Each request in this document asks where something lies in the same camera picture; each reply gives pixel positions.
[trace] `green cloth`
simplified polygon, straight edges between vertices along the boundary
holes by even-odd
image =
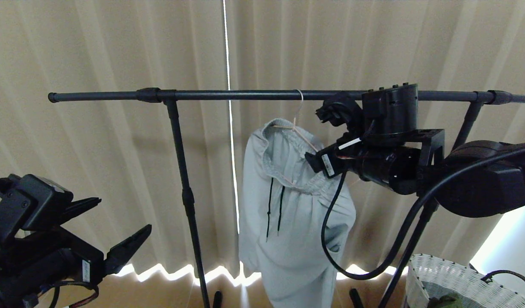
[[[462,308],[462,300],[456,293],[450,293],[441,298],[430,298],[428,308]]]

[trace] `white wicker basket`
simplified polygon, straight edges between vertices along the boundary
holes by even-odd
[[[525,298],[517,292],[482,278],[482,274],[464,265],[415,254],[409,261],[406,303],[410,308],[426,308],[430,298],[455,292],[464,308],[525,308]]]

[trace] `beige curtain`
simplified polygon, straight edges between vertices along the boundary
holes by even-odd
[[[481,2],[227,1],[232,89],[368,89],[418,82],[422,90],[525,93],[525,0]],[[0,177],[33,173],[103,203],[65,225],[107,251],[147,223],[137,273],[193,264],[165,107],[133,101],[51,104],[47,92],[227,89],[220,1],[0,1]],[[306,102],[300,125],[331,144],[344,131],[320,124]],[[232,107],[241,195],[249,134],[298,102]],[[446,129],[464,103],[421,102],[422,128]],[[227,101],[179,102],[204,265],[239,273]],[[525,105],[484,107],[470,140],[525,142]],[[358,218],[344,264],[372,269],[386,255],[414,196],[376,184],[350,191]],[[417,251],[466,263],[499,217],[440,209]]]

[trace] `drawstring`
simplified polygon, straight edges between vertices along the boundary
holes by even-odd
[[[279,226],[282,224],[282,205],[283,205],[283,193],[284,192],[285,192],[285,187],[282,187],[282,196],[279,197],[278,236],[279,236]]]
[[[272,186],[274,186],[274,178],[270,182],[270,197],[268,198],[268,226],[266,226],[266,242],[268,242],[268,232],[270,232],[270,205],[272,204]]]
[[[270,181],[270,197],[268,197],[268,224],[266,225],[266,242],[268,242],[268,234],[270,234],[270,209],[272,208],[272,187],[274,187],[274,178]],[[279,217],[278,217],[278,236],[279,228],[282,225],[282,207],[283,207],[283,193],[285,192],[285,187],[282,187],[282,194],[279,197]]]

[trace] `clothes hanger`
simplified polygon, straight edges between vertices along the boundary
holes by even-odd
[[[304,140],[309,146],[311,146],[311,148],[317,152],[317,148],[310,142],[310,140],[308,140],[308,138],[305,137],[305,135],[303,135],[301,133],[301,131],[298,130],[297,128],[297,125],[296,125],[296,118],[297,116],[299,115],[301,109],[302,109],[302,105],[304,104],[304,94],[302,94],[302,91],[301,90],[298,90],[298,89],[295,89],[298,91],[298,93],[300,93],[300,99],[301,99],[301,102],[300,102],[300,107],[298,108],[298,111],[295,113],[295,117],[293,118],[293,125],[292,127],[289,127],[289,126],[283,126],[283,125],[272,125],[273,127],[276,127],[276,128],[283,128],[283,129],[291,129],[292,131],[295,131],[295,133],[297,133],[298,136],[300,136],[300,138],[302,138],[302,140]]]

